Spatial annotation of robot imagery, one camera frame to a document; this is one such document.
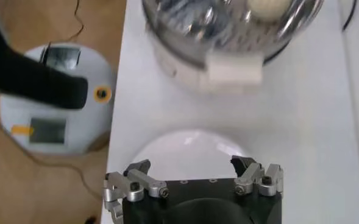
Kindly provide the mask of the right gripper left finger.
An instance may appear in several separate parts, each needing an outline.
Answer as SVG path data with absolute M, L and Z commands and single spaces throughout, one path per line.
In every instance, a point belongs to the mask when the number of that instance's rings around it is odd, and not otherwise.
M 105 175 L 103 199 L 113 202 L 126 199 L 130 202 L 142 201 L 147 195 L 152 198 L 167 199 L 168 185 L 165 181 L 156 180 L 148 175 L 151 162 L 144 159 L 130 164 L 121 172 L 110 172 Z

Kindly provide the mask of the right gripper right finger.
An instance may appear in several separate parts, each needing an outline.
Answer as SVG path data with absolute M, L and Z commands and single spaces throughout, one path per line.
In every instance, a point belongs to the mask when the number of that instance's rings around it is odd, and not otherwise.
M 234 191 L 237 195 L 247 195 L 254 191 L 265 197 L 283 195 L 283 169 L 278 164 L 265 168 L 253 158 L 233 155 L 231 160 L 237 177 Z

